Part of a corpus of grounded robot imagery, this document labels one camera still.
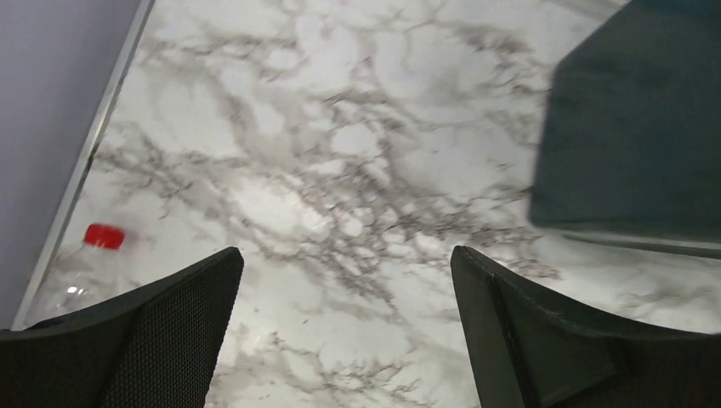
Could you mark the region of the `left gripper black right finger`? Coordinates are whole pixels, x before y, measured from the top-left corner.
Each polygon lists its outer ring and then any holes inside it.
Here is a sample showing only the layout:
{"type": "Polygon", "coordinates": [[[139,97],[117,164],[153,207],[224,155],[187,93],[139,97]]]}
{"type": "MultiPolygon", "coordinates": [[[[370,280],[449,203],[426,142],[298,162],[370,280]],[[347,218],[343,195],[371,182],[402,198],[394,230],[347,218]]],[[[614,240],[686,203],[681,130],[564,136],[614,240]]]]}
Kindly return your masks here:
{"type": "Polygon", "coordinates": [[[480,404],[717,407],[720,337],[607,313],[457,246],[451,275],[480,404]]]}

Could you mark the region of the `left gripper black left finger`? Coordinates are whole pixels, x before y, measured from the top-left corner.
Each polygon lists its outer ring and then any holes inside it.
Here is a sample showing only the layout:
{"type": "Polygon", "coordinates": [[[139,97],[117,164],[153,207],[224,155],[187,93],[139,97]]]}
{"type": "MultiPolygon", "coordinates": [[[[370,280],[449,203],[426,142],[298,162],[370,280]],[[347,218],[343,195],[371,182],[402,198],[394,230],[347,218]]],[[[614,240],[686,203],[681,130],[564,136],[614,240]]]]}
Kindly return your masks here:
{"type": "Polygon", "coordinates": [[[2,331],[2,406],[204,406],[243,266],[229,247],[104,302],[2,331]]]}

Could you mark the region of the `red cap bottle table edge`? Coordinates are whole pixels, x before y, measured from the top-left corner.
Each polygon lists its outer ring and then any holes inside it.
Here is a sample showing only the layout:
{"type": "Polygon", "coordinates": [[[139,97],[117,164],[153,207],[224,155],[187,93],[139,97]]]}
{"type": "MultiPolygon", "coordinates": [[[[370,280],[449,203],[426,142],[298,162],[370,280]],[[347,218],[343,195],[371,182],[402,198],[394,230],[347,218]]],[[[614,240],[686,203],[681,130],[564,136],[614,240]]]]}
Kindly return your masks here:
{"type": "Polygon", "coordinates": [[[54,261],[31,302],[25,326],[66,315],[119,295],[123,288],[122,244],[126,231],[90,224],[81,245],[54,261]]]}

